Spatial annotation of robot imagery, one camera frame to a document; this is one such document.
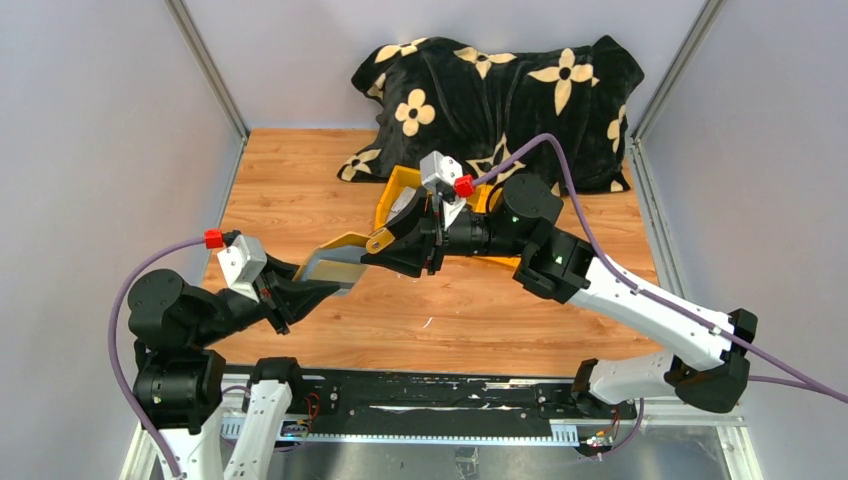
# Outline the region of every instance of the white bracket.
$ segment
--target white bracket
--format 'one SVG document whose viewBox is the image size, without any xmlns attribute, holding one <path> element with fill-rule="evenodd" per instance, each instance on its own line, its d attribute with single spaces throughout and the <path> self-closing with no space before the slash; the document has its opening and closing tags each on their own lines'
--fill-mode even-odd
<svg viewBox="0 0 848 480">
<path fill-rule="evenodd" d="M 255 302 L 259 296 L 253 289 L 253 281 L 262 273 L 268 257 L 256 237 L 239 235 L 233 244 L 218 252 L 218 263 L 227 287 Z"/>
<path fill-rule="evenodd" d="M 465 207 L 466 201 L 459 195 L 453 196 L 453 201 L 445 200 L 445 192 L 453 192 L 453 185 L 462 176 L 462 166 L 451 157 L 446 157 L 434 151 L 421 159 L 421 185 L 434 198 L 440 198 L 444 229 L 453 224 L 459 212 Z"/>
<path fill-rule="evenodd" d="M 642 332 L 695 370 L 709 370 L 724 364 L 721 354 L 725 350 L 730 350 L 729 340 L 714 335 L 690 318 L 656 303 L 639 291 L 651 291 L 706 318 L 719 328 L 733 333 L 734 327 L 730 324 L 730 317 L 726 313 L 699 307 L 639 278 L 611 259 L 610 262 L 636 282 L 637 290 L 633 291 L 621 283 L 606 269 L 600 259 L 594 258 L 586 273 L 586 279 L 591 282 L 589 288 L 578 290 L 569 303 L 608 315 Z"/>
</svg>

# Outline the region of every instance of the cable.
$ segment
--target cable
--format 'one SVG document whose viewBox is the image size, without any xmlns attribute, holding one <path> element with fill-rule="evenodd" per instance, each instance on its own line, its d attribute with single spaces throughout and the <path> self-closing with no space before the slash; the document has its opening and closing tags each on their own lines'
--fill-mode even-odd
<svg viewBox="0 0 848 480">
<path fill-rule="evenodd" d="M 762 375 L 750 375 L 748 377 L 749 382 L 759 382 L 759 383 L 773 383 L 776 385 L 783 385 L 784 387 L 792 387 L 792 388 L 800 388 L 801 390 L 809 390 L 811 392 L 821 393 L 826 395 L 826 393 L 821 390 L 817 390 L 810 385 L 807 385 L 804 382 L 796 382 L 795 380 L 787 380 L 785 378 L 777 378 L 777 377 L 766 377 Z"/>
<path fill-rule="evenodd" d="M 690 312 L 686 308 L 684 308 L 680 305 L 677 305 L 673 301 L 667 300 L 667 299 L 655 294 L 654 292 L 652 292 L 650 290 L 639 289 L 636 282 L 629 279 L 626 275 L 624 275 L 621 271 L 619 271 L 617 268 L 615 268 L 615 266 L 612 265 L 612 263 L 610 262 L 609 258 L 606 255 L 606 253 L 604 253 L 604 250 L 601 248 L 600 244 L 598 243 L 598 240 L 595 238 L 594 233 L 592 233 L 592 229 L 589 228 L 589 222 L 586 220 L 586 215 L 583 213 L 583 207 L 580 205 L 580 200 L 579 200 L 578 196 L 574 193 L 574 192 L 576 192 L 576 190 L 574 189 L 574 181 L 571 178 L 571 171 L 568 168 L 568 160 L 565 158 L 565 152 L 563 152 L 563 150 L 562 150 L 562 145 L 560 145 L 560 143 L 556 139 L 556 137 L 554 137 L 550 133 L 542 133 L 540 135 L 537 135 L 536 137 L 533 137 L 529 142 L 527 142 L 521 148 L 516 150 L 515 153 L 513 153 L 512 156 L 510 156 L 506 161 L 502 162 L 500 165 L 493 168 L 492 170 L 490 170 L 488 173 L 486 173 L 482 177 L 479 177 L 476 180 L 473 180 L 471 182 L 471 185 L 476 188 L 477 186 L 479 186 L 479 185 L 481 185 L 485 182 L 488 182 L 490 179 L 492 179 L 492 177 L 494 177 L 495 175 L 497 175 L 497 174 L 503 172 L 504 170 L 506 170 L 507 168 L 509 168 L 518 159 L 520 159 L 521 157 L 526 155 L 527 152 L 529 152 L 530 150 L 532 150 L 533 148 L 535 148 L 536 146 L 538 146 L 542 142 L 550 143 L 551 146 L 554 148 L 554 151 L 556 152 L 556 155 L 559 159 L 560 166 L 562 167 L 563 177 L 565 178 L 565 183 L 566 183 L 566 186 L 568 188 L 568 192 L 570 194 L 568 197 L 571 199 L 572 205 L 574 205 L 574 211 L 577 214 L 577 218 L 580 221 L 580 225 L 583 227 L 583 231 L 586 232 L 586 237 L 589 239 L 589 243 L 592 244 L 592 249 L 595 250 L 595 254 L 598 256 L 598 259 L 601 261 L 601 263 L 604 265 L 604 267 L 606 267 L 606 269 L 609 270 L 609 272 L 615 278 L 617 278 L 619 281 L 621 281 L 621 283 L 623 283 L 624 285 L 627 285 L 632 291 L 639 293 L 639 294 L 642 294 L 645 297 L 650 298 L 654 302 L 656 302 L 656 303 L 658 303 L 658 304 L 660 304 L 660 305 L 662 305 L 666 308 L 674 310 L 675 312 L 677 312 L 677 313 L 689 318 L 690 320 L 693 320 L 694 322 L 698 323 L 699 325 L 703 326 L 707 330 L 715 329 L 716 325 L 714 323 L 710 322 L 709 320 L 707 320 L 706 318 L 703 318 L 703 317 L 701 317 L 700 315 L 698 315 L 694 312 Z M 746 341 L 742 338 L 739 338 L 736 335 L 734 335 L 730 332 L 727 332 L 723 329 L 719 329 L 719 335 L 722 338 L 730 340 L 731 342 L 735 343 L 736 345 L 739 345 L 740 347 L 747 349 L 748 351 L 752 352 L 754 355 L 757 355 L 758 357 L 762 358 L 763 360 L 767 361 L 768 363 L 771 363 L 775 367 L 783 370 L 784 372 L 788 373 L 789 375 L 792 375 L 793 377 L 801 380 L 806 385 L 812 387 L 812 388 L 809 388 L 807 390 L 831 396 L 831 397 L 841 401 L 842 403 L 848 403 L 848 395 L 846 395 L 844 393 L 840 393 L 840 392 L 836 391 L 835 389 L 830 388 L 827 385 L 824 385 L 823 383 L 819 382 L 818 380 L 815 380 L 814 378 L 809 377 L 809 376 L 805 375 L 804 373 L 801 373 L 797 369 L 788 365 L 786 362 L 783 362 L 782 360 L 776 358 L 775 356 L 771 355 L 770 353 L 766 352 L 765 350 L 761 349 L 760 347 L 753 345 L 750 342 L 748 342 L 748 341 Z"/>
<path fill-rule="evenodd" d="M 581 458 L 578 458 L 577 460 L 569 463 L 566 466 L 571 467 L 571 466 L 579 465 L 581 463 L 586 463 L 586 462 L 593 462 L 593 463 L 601 462 L 601 461 L 603 461 L 604 458 L 607 458 L 610 455 L 615 455 L 616 453 L 622 451 L 624 449 L 624 447 L 626 447 L 630 442 L 633 441 L 634 438 L 636 438 L 636 434 L 639 433 L 639 428 L 642 427 L 642 420 L 644 420 L 644 418 L 645 418 L 645 399 L 640 398 L 639 399 L 639 413 L 636 415 L 636 423 L 633 424 L 633 430 L 630 430 L 630 433 L 628 433 L 627 436 L 624 437 L 624 440 L 622 440 L 621 443 L 612 447 L 612 449 L 610 449 L 610 451 L 608 451 L 607 453 L 598 453 L 596 455 L 591 455 L 591 456 L 588 456 L 588 457 L 581 457 Z"/>
<path fill-rule="evenodd" d="M 132 286 L 135 279 L 141 275 L 141 272 L 166 255 L 170 255 L 171 253 L 184 248 L 202 244 L 202 237 L 192 238 L 191 240 L 186 240 L 164 248 L 151 255 L 147 260 L 141 262 L 132 272 L 130 272 L 126 280 L 124 280 L 124 283 L 121 284 L 121 288 L 118 289 L 118 295 L 115 297 L 115 303 L 112 304 L 112 312 L 109 315 L 108 348 L 109 362 L 112 364 L 112 373 L 115 374 L 115 380 L 118 382 L 118 387 L 120 387 L 121 393 L 123 393 L 127 403 L 130 404 L 130 408 L 132 408 L 133 412 L 135 412 L 136 417 L 138 417 L 138 421 L 141 422 L 142 426 L 144 426 L 145 430 L 147 430 L 147 433 L 150 434 L 150 438 L 152 438 L 156 443 L 156 446 L 159 447 L 159 450 L 162 452 L 162 456 L 165 457 L 165 461 L 168 462 L 168 468 L 171 470 L 171 475 L 175 478 L 179 478 L 181 472 L 180 465 L 174 457 L 174 452 L 171 451 L 171 447 L 168 446 L 168 442 L 165 441 L 165 437 L 162 436 L 159 430 L 156 429 L 156 426 L 153 425 L 153 422 L 150 421 L 150 417 L 144 413 L 144 409 L 141 408 L 141 405 L 132 393 L 129 383 L 127 383 L 126 377 L 124 377 L 124 370 L 121 368 L 121 362 L 118 359 L 118 315 L 121 312 L 121 303 L 127 296 L 130 286 Z"/>
</svg>

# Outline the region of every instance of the wooden board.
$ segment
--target wooden board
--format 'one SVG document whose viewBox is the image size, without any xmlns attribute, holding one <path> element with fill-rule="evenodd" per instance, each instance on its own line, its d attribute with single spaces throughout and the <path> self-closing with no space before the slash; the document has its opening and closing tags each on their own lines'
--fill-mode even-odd
<svg viewBox="0 0 848 480">
<path fill-rule="evenodd" d="M 369 233 L 384 185 L 335 174 L 374 135 L 254 130 L 222 228 L 258 236 L 269 254 L 291 263 L 347 231 Z M 607 253 L 655 282 L 635 193 L 581 200 Z M 569 202 L 558 225 L 583 236 Z M 348 296 L 326 300 L 291 334 L 278 336 L 262 322 L 214 348 L 230 363 L 293 356 L 315 367 L 533 375 L 572 375 L 588 358 L 658 350 L 598 314 L 538 299 L 511 276 L 505 266 L 466 258 L 448 258 L 438 274 L 420 279 L 372 267 Z M 214 256 L 204 286 L 225 286 Z"/>
</svg>

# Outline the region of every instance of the metal floor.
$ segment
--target metal floor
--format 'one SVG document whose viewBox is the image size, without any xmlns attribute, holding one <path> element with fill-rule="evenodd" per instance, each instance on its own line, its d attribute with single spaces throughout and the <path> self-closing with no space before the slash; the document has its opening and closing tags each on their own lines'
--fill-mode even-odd
<svg viewBox="0 0 848 480">
<path fill-rule="evenodd" d="M 222 453 L 226 463 L 230 449 Z M 649 425 L 600 464 L 571 465 L 576 458 L 569 447 L 315 443 L 274 455 L 268 479 L 732 479 L 722 442 L 711 426 Z M 162 478 L 158 468 L 152 478 Z"/>
</svg>

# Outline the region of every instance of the cream flower pattern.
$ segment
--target cream flower pattern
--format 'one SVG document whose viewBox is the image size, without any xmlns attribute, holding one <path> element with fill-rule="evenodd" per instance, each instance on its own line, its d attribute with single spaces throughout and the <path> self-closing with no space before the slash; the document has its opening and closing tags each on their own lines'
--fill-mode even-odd
<svg viewBox="0 0 848 480">
<path fill-rule="evenodd" d="M 610 126 L 607 127 L 607 138 L 612 140 L 613 153 L 618 152 L 618 143 L 621 137 L 621 121 L 624 119 L 624 110 L 625 105 L 622 105 L 621 108 L 618 109 L 618 118 L 611 121 Z"/>
<path fill-rule="evenodd" d="M 594 76 L 594 68 L 590 64 L 575 65 L 574 52 L 566 48 L 559 56 L 559 65 L 547 67 L 528 73 L 531 77 L 541 82 L 556 82 L 554 88 L 554 107 L 557 115 L 565 108 L 568 98 L 571 97 L 571 83 L 585 82 Z"/>
<path fill-rule="evenodd" d="M 474 65 L 474 68 L 476 68 L 477 72 L 480 74 L 480 78 L 486 78 L 486 74 L 489 73 L 489 69 L 492 68 L 493 63 L 507 63 L 515 60 L 515 55 L 511 53 L 496 53 L 494 55 L 487 55 L 477 51 L 474 47 L 465 47 L 461 50 L 456 50 L 453 53 L 457 57 Z"/>
<path fill-rule="evenodd" d="M 480 158 L 477 160 L 467 160 L 465 163 L 468 164 L 471 168 L 474 169 L 474 173 L 476 173 L 476 178 L 480 178 L 485 175 L 487 172 L 492 170 L 495 165 L 500 165 L 501 162 L 508 159 L 512 156 L 512 153 L 509 152 L 509 149 L 506 147 L 506 134 L 501 136 L 501 140 L 495 145 L 495 151 L 492 153 L 491 157 Z M 513 173 L 521 170 L 527 165 L 521 163 L 521 161 L 516 161 L 512 164 L 511 167 L 506 169 L 505 171 L 498 174 L 495 179 L 495 185 L 505 182 L 507 178 L 510 177 Z"/>
<path fill-rule="evenodd" d="M 370 174 L 371 167 L 368 166 L 368 162 L 373 161 L 378 156 L 380 156 L 379 148 L 375 150 L 366 150 L 350 157 L 347 159 L 347 162 L 345 162 L 344 167 L 342 167 L 339 177 L 346 182 L 350 182 L 353 180 L 356 172 Z"/>
<path fill-rule="evenodd" d="M 418 51 L 418 44 L 424 40 L 427 40 L 427 37 L 419 38 L 418 40 L 413 40 L 409 43 L 402 43 L 400 45 L 386 45 L 377 52 L 377 58 L 374 59 L 374 63 L 386 61 L 394 57 L 397 52 L 400 52 L 400 56 L 402 57 L 405 57 L 410 53 L 415 53 Z"/>
<path fill-rule="evenodd" d="M 377 80 L 374 81 L 374 85 L 371 85 L 371 88 L 365 92 L 366 95 L 371 95 L 372 97 L 377 97 L 380 100 L 383 99 L 383 85 L 386 84 L 386 72 L 380 74 L 377 77 Z"/>
<path fill-rule="evenodd" d="M 395 110 L 395 119 L 403 123 L 403 133 L 407 137 L 415 136 L 420 125 L 429 125 L 436 118 L 436 109 L 424 103 L 426 99 L 424 90 L 416 88 L 409 92 L 406 103 L 401 102 Z"/>
</svg>

